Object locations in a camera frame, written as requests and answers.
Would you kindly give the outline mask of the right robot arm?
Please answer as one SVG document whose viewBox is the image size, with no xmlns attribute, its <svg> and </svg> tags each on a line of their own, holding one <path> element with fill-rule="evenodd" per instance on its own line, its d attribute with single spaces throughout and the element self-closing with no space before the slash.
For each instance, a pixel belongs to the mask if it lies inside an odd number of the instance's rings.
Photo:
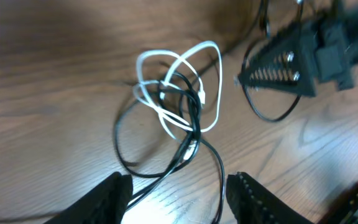
<svg viewBox="0 0 358 224">
<path fill-rule="evenodd" d="M 335 81 L 338 90 L 354 87 L 351 68 L 358 64 L 358 6 L 328 10 L 295 20 L 273 36 L 250 60 L 238 79 L 244 87 L 269 88 L 316 96 L 315 83 Z"/>
</svg>

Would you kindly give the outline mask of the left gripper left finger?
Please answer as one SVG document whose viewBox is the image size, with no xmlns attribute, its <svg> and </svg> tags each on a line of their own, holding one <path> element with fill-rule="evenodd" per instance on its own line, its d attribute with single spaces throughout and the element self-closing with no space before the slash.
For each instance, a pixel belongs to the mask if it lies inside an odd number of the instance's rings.
<svg viewBox="0 0 358 224">
<path fill-rule="evenodd" d="M 115 172 L 45 224 L 120 223 L 132 193 L 132 177 Z"/>
</svg>

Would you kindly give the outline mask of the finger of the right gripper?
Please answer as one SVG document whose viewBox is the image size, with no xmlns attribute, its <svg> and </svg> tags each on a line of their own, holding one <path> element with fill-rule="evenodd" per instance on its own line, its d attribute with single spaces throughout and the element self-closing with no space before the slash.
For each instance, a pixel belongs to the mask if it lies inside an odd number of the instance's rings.
<svg viewBox="0 0 358 224">
<path fill-rule="evenodd" d="M 316 96 L 315 31 L 310 23 L 292 23 L 243 65 L 244 86 L 269 88 L 301 96 Z"/>
</svg>

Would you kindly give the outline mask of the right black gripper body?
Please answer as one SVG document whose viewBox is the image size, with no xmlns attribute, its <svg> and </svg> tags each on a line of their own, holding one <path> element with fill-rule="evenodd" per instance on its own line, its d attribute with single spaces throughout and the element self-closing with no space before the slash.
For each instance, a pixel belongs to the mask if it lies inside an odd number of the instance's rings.
<svg viewBox="0 0 358 224">
<path fill-rule="evenodd" d="M 334 81 L 339 91 L 354 88 L 350 46 L 342 20 L 315 16 L 300 23 L 300 91 L 315 92 L 314 79 Z"/>
</svg>

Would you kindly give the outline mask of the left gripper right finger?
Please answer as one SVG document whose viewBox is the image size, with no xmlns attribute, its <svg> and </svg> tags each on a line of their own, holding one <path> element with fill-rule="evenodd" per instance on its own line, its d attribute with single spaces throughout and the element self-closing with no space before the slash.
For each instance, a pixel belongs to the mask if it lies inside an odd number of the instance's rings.
<svg viewBox="0 0 358 224">
<path fill-rule="evenodd" d="M 238 224 L 312 224 L 246 172 L 227 177 L 226 199 Z"/>
</svg>

